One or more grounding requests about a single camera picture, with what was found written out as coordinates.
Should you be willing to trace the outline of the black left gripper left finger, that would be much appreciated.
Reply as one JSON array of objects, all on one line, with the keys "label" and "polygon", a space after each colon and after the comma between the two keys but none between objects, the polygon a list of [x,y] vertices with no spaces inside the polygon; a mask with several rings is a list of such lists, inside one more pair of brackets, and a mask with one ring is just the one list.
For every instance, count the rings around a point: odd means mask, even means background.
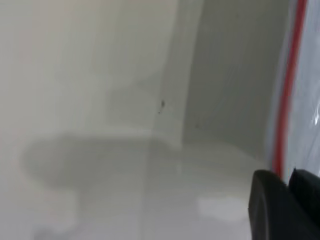
[{"label": "black left gripper left finger", "polygon": [[318,240],[320,227],[273,172],[252,176],[248,216],[253,240]]}]

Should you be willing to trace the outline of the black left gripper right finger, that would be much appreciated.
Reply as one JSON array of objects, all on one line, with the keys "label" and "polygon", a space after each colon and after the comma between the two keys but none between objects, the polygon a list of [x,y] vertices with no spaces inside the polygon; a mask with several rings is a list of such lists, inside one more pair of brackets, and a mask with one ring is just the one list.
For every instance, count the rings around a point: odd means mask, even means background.
[{"label": "black left gripper right finger", "polygon": [[294,169],[289,191],[308,214],[320,213],[320,178],[304,169]]}]

